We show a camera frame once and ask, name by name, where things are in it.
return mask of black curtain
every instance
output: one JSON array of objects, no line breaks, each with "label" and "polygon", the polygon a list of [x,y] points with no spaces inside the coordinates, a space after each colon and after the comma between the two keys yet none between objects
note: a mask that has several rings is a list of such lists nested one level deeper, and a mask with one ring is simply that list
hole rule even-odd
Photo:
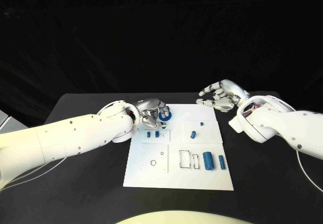
[{"label": "black curtain", "polygon": [[65,93],[198,93],[225,78],[323,110],[310,2],[9,1],[0,24],[0,109],[29,126]]}]

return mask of small blue cylinder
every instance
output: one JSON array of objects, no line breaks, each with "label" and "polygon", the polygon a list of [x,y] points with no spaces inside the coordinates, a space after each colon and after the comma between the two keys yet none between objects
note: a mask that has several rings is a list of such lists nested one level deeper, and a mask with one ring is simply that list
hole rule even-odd
[{"label": "small blue cylinder", "polygon": [[214,159],[211,152],[203,153],[203,165],[206,170],[214,170]]},{"label": "small blue cylinder", "polygon": [[221,169],[225,169],[224,156],[222,155],[219,155],[219,161],[221,161]]},{"label": "small blue cylinder", "polygon": [[196,131],[192,131],[192,135],[191,135],[192,139],[195,138],[195,135],[196,135]]}]

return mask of large blue cylinder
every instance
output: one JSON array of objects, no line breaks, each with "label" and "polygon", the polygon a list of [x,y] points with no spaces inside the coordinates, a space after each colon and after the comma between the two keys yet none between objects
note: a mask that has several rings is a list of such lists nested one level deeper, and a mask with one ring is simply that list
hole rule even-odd
[{"label": "large blue cylinder", "polygon": [[214,158],[211,152],[203,153],[203,165],[206,170],[214,170]]}]

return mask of silver robotic hand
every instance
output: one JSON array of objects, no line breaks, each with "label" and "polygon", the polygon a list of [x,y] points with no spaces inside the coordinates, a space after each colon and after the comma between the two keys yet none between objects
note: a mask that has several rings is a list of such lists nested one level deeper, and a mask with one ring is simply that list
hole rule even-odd
[{"label": "silver robotic hand", "polygon": [[208,92],[214,91],[214,100],[198,99],[196,103],[214,107],[222,112],[228,112],[234,105],[238,107],[251,97],[250,93],[238,86],[235,82],[225,79],[209,85],[199,93],[202,97]]},{"label": "silver robotic hand", "polygon": [[166,127],[166,123],[157,121],[159,113],[163,118],[170,115],[165,102],[157,98],[150,98],[139,101],[133,105],[139,108],[141,122],[147,127]]}]

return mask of robotic hand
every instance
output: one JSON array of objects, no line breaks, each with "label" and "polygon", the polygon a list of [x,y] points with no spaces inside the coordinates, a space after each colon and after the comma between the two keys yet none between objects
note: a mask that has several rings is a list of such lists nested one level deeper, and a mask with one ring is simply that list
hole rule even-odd
[{"label": "robotic hand", "polygon": [[157,122],[159,112],[163,118],[169,116],[167,106],[156,98],[133,105],[116,101],[97,114],[0,134],[0,189],[38,166],[85,153],[110,141],[129,140],[140,123],[150,128],[166,127],[165,122]]},{"label": "robotic hand", "polygon": [[214,100],[198,99],[196,103],[228,112],[238,106],[237,116],[229,121],[235,131],[245,132],[257,142],[281,136],[293,149],[323,159],[323,114],[296,111],[273,96],[253,96],[235,82],[225,79],[206,87],[199,96],[214,92]]}]

